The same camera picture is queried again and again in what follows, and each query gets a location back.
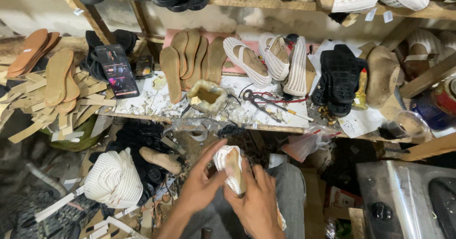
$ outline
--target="plastic bag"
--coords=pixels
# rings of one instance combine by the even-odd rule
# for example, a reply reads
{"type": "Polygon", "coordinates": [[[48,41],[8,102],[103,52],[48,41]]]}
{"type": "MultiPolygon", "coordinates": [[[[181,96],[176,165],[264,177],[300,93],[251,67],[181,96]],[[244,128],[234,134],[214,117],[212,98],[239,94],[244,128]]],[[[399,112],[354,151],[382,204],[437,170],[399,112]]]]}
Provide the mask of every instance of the plastic bag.
{"type": "Polygon", "coordinates": [[[309,154],[331,143],[334,136],[336,134],[332,134],[326,127],[312,124],[302,135],[289,136],[290,143],[282,145],[281,149],[293,159],[303,162],[309,154]]]}

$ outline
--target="metal machine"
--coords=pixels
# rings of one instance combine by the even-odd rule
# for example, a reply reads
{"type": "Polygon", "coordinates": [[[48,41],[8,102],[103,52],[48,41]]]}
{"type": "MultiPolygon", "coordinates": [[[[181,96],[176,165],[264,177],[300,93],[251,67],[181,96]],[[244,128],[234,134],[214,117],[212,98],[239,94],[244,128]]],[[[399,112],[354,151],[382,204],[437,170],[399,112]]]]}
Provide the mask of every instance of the metal machine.
{"type": "Polygon", "coordinates": [[[395,160],[356,170],[371,239],[456,238],[456,170],[395,160]]]}

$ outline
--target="tin can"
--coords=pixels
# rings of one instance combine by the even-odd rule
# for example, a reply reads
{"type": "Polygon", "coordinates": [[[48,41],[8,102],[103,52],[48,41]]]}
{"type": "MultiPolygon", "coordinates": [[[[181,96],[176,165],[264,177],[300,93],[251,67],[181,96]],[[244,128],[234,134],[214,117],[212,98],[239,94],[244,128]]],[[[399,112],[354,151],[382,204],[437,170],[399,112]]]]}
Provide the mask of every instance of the tin can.
{"type": "Polygon", "coordinates": [[[431,129],[441,130],[456,125],[456,78],[441,81],[432,91],[413,99],[412,111],[420,114],[431,129]]]}

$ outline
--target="wooden shelf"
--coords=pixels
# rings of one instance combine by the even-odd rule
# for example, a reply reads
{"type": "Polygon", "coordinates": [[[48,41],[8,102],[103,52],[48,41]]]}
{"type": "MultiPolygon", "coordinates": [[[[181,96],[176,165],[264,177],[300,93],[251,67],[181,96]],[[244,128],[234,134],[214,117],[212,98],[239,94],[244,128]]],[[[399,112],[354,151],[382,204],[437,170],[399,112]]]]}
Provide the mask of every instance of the wooden shelf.
{"type": "MultiPolygon", "coordinates": [[[[313,0],[210,0],[209,4],[219,6],[267,8],[267,9],[291,9],[305,11],[319,11],[313,0]]],[[[433,2],[421,11],[413,11],[406,8],[392,8],[377,3],[376,15],[383,15],[385,11],[391,10],[394,16],[405,16],[425,19],[456,20],[456,4],[433,2]]]]}

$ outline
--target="human hand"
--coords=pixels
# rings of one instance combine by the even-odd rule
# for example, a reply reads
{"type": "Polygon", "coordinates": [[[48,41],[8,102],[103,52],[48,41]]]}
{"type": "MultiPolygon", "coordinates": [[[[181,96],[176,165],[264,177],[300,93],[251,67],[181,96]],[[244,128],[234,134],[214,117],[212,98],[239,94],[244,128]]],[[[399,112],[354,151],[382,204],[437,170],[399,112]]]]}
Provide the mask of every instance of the human hand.
{"type": "Polygon", "coordinates": [[[202,210],[214,199],[215,193],[224,184],[228,175],[225,171],[220,171],[209,178],[206,168],[214,154],[226,143],[227,140],[222,139],[206,146],[202,150],[199,160],[185,180],[180,192],[181,195],[176,203],[176,208],[179,208],[180,211],[193,214],[202,210]]]}
{"type": "Polygon", "coordinates": [[[250,168],[246,160],[242,161],[242,175],[246,187],[242,198],[228,185],[223,186],[223,195],[242,226],[255,239],[285,239],[277,222],[276,179],[269,176],[260,165],[250,168]]]}

